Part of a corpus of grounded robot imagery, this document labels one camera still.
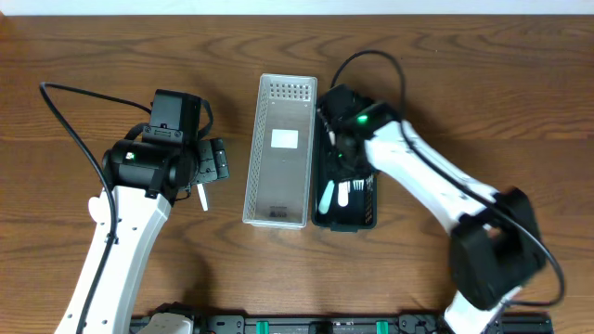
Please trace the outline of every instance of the white label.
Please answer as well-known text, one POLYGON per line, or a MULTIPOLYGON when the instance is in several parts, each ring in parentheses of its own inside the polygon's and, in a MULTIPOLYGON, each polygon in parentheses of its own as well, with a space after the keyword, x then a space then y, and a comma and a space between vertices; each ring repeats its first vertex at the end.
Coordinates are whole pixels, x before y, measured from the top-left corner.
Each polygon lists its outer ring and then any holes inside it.
POLYGON ((272 129, 272 148, 297 148, 299 142, 299 131, 272 129))

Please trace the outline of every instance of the perforated grid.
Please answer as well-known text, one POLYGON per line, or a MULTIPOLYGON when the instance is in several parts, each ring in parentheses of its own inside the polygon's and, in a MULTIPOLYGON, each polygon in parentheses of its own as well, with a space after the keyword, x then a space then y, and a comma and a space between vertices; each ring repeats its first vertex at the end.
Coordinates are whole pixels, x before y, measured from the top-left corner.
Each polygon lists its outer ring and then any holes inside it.
POLYGON ((268 112, 268 94, 266 89, 262 86, 260 89, 260 97, 258 99, 258 118, 254 129, 254 139, 252 147, 252 159, 250 163, 250 183, 248 186, 248 206, 247 217, 253 219, 256 211, 256 199, 258 194, 258 180, 260 178, 260 160, 262 159, 262 148, 264 146, 264 135, 266 126, 266 113, 268 112))
POLYGON ((268 86, 268 95, 274 99, 310 101, 311 90, 312 87, 309 84, 272 82, 268 86))

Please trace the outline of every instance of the cable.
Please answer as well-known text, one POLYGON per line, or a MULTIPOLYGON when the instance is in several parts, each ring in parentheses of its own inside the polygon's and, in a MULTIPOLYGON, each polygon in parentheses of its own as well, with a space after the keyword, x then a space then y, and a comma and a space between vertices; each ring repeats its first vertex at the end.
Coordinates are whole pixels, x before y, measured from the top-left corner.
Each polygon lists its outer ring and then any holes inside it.
POLYGON ((89 288, 89 292, 86 296, 86 299, 84 300, 83 309, 81 310, 81 317, 79 319, 78 326, 76 328, 76 333, 80 334, 80 333, 83 333, 84 327, 86 326, 86 322, 85 322, 86 316, 88 315, 89 308, 91 306, 91 302, 93 301, 95 291, 97 290, 97 285, 101 278, 101 274, 103 273, 103 269, 105 268, 108 257, 110 256, 111 247, 113 246, 113 244, 115 243, 115 241, 117 239, 116 228, 117 228, 118 220, 117 220, 117 215, 116 215, 117 213, 116 213, 115 200, 113 198, 113 194, 111 194, 110 187, 108 186, 108 180, 105 177, 105 174, 103 174, 103 171, 101 170, 100 165, 98 164, 95 157, 93 157, 93 154, 91 153, 89 148, 84 144, 83 139, 81 139, 81 137, 76 134, 76 132, 68 124, 66 119, 64 119, 64 117, 59 113, 58 109, 56 108, 56 106, 54 105, 52 100, 49 98, 49 95, 47 94, 47 91, 45 89, 46 87, 57 88, 57 89, 61 89, 61 90, 65 90, 65 91, 69 91, 69 92, 73 92, 73 93, 83 94, 86 96, 98 97, 98 98, 107 99, 107 100, 113 101, 113 102, 123 103, 125 105, 140 108, 148 113, 150 113, 150 109, 148 109, 144 106, 141 106, 135 102, 131 102, 131 101, 127 101, 127 100, 123 100, 123 99, 111 97, 111 96, 104 96, 101 94, 85 91, 83 89, 68 87, 68 86, 65 86, 62 84, 57 84, 57 83, 40 83, 39 84, 39 90, 41 91, 41 95, 44 98, 45 103, 47 104, 49 109, 54 113, 54 116, 56 116, 56 118, 58 119, 60 124, 62 124, 64 129, 66 129, 66 132, 68 132, 68 134, 72 137, 72 139, 74 139, 74 142, 78 145, 78 147, 84 153, 86 158, 91 162, 93 169, 95 169, 95 172, 99 176, 99 180, 101 181, 101 184, 103 185, 103 188, 105 189, 105 192, 106 192, 106 195, 108 198, 108 203, 110 204, 110 215, 111 215, 110 232, 107 235, 105 250, 103 250, 103 255, 101 256, 101 260, 99 261, 99 266, 97 267, 97 272, 95 273, 95 277, 93 277, 91 287, 89 288))
POLYGON ((491 210, 498 218, 503 220, 505 223, 512 225, 518 231, 520 231, 522 234, 524 234, 526 237, 528 237, 537 247, 540 248, 540 250, 543 252, 543 254, 547 258, 547 260, 549 260, 550 265, 553 268, 553 270, 559 280, 559 294, 557 295, 557 297, 551 301, 548 301, 548 302, 509 301, 509 302, 505 303, 506 306, 518 305, 518 306, 530 306, 530 307, 551 307, 556 304, 559 304, 563 300, 563 297, 565 296, 565 277, 564 277, 561 265, 559 264, 559 262, 557 262, 557 259, 555 259, 554 255, 550 252, 550 250, 540 240, 538 240, 538 238, 536 238, 532 233, 530 233, 528 230, 526 230, 523 226, 521 226, 518 222, 516 222, 509 215, 507 215, 502 210, 500 210, 496 205, 491 203, 489 200, 483 198, 479 194, 468 189, 466 186, 464 186, 463 184, 458 182, 458 180, 454 179, 452 176, 450 176, 449 174, 444 172, 441 168, 439 168, 437 165, 435 165, 432 161, 427 159, 427 157, 425 157, 417 149, 417 147, 415 146, 415 143, 412 140, 410 140, 410 138, 408 138, 408 135, 405 131, 405 126, 404 126, 404 122, 406 120, 406 91, 407 91, 406 80, 405 80, 405 74, 402 71, 402 67, 400 66, 400 63, 398 63, 398 60, 396 60, 392 55, 390 55, 386 52, 380 51, 380 50, 364 50, 364 51, 357 52, 354 55, 350 56, 348 59, 346 59, 344 61, 344 63, 340 66, 340 68, 336 71, 336 74, 334 74, 334 77, 332 78, 332 83, 330 84, 330 88, 334 87, 334 85, 336 84, 336 81, 338 80, 338 77, 340 76, 342 70, 344 70, 346 65, 348 65, 348 63, 351 62, 351 60, 361 57, 363 55, 382 56, 382 57, 388 59, 392 63, 392 65, 394 65, 394 68, 398 72, 398 76, 400 78, 400 110, 399 110, 400 117, 401 117, 401 121, 399 122, 400 123, 400 132, 402 133, 402 137, 405 139, 405 142, 407 143, 408 148, 410 148, 410 150, 413 151, 419 157, 419 159, 421 159, 429 168, 431 168, 434 172, 436 172, 438 175, 443 177, 447 182, 449 182, 456 189, 460 190, 462 193, 466 194, 471 199, 474 199, 474 200, 478 201, 479 203, 483 204, 487 209, 491 210))

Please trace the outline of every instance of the wooden table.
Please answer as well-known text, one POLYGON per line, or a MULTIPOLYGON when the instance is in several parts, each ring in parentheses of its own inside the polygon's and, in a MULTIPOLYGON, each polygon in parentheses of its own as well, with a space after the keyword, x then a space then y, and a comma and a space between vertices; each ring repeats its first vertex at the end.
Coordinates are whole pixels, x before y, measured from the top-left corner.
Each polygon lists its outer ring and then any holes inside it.
MULTIPOLYGON (((594 331, 592 17, 1 18, 0 332, 53 332, 95 224, 100 184, 42 100, 51 81, 148 104, 157 88, 207 98, 231 178, 174 207, 148 261, 135 314, 162 302, 251 315, 444 309, 455 292, 448 238, 398 184, 380 180, 377 227, 340 234, 241 222, 262 73, 312 75, 319 92, 355 51, 399 57, 410 119, 457 166, 531 198, 568 280, 560 333, 594 331)), ((360 59, 342 80, 396 101, 394 71, 360 59)), ((148 116, 52 91, 97 157, 148 116)), ((551 270, 521 297, 557 291, 551 270)))

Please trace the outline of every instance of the black container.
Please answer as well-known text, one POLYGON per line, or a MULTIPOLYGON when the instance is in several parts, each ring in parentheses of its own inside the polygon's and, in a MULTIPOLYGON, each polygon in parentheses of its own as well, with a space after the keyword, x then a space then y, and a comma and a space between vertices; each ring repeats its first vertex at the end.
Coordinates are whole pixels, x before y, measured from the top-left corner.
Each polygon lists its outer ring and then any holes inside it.
POLYGON ((349 204, 346 207, 338 205, 338 185, 335 185, 328 212, 321 214, 317 210, 317 205, 329 181, 326 159, 330 148, 331 143, 323 122, 316 122, 312 166, 314 176, 312 222, 314 225, 328 227, 331 231, 337 232, 356 232, 359 229, 373 228, 377 223, 378 211, 378 181, 376 174, 373 174, 365 181, 362 191, 354 191, 351 186, 349 204))

